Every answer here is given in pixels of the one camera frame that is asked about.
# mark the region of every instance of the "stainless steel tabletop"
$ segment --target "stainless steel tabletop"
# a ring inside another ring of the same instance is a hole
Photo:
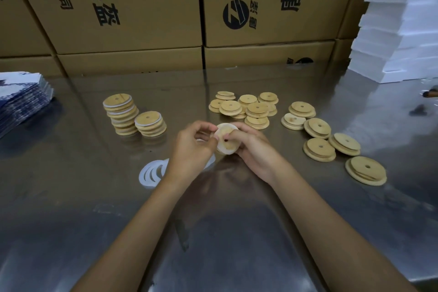
[[[56,99],[0,139],[0,291],[68,291],[150,195],[138,174],[170,155],[177,132],[219,90],[275,92],[263,131],[318,193],[411,281],[438,278],[438,107],[431,84],[378,85],[342,68],[279,65],[50,80]],[[124,92],[160,111],[155,139],[115,134],[102,101]],[[309,137],[284,128],[293,101],[315,106],[333,132],[356,138],[388,182],[360,184],[303,151]],[[295,225],[272,190],[237,156],[218,157],[179,201],[146,270],[151,291],[324,291]]]

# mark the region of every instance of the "pile of white rings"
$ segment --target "pile of white rings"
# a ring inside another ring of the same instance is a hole
[[[216,157],[215,154],[213,154],[205,165],[204,169],[213,164],[215,160]],[[164,161],[157,160],[148,163],[144,168],[141,169],[140,174],[138,175],[138,180],[140,181],[140,184],[145,187],[156,187],[156,185],[161,181],[164,174],[166,173],[168,162],[169,159],[167,158]]]

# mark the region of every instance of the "person's left arm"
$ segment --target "person's left arm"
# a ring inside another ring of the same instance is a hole
[[[217,139],[207,135],[216,130],[211,123],[197,121],[178,133],[166,175],[73,292],[137,291],[175,204],[216,150]]]

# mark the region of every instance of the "bare arm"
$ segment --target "bare arm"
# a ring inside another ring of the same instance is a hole
[[[137,291],[175,204],[216,149],[217,140],[202,132],[216,130],[211,123],[195,122],[178,134],[166,176],[109,249],[80,278],[73,292]]]
[[[249,168],[272,186],[295,222],[331,291],[415,291],[409,281],[369,242],[342,219],[269,144],[266,137],[243,123],[238,150]]]

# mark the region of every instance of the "forearm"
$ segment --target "forearm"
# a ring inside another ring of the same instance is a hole
[[[167,220],[185,188],[164,178],[72,291],[137,291]]]
[[[289,164],[278,169],[274,190],[332,291],[415,291]]]

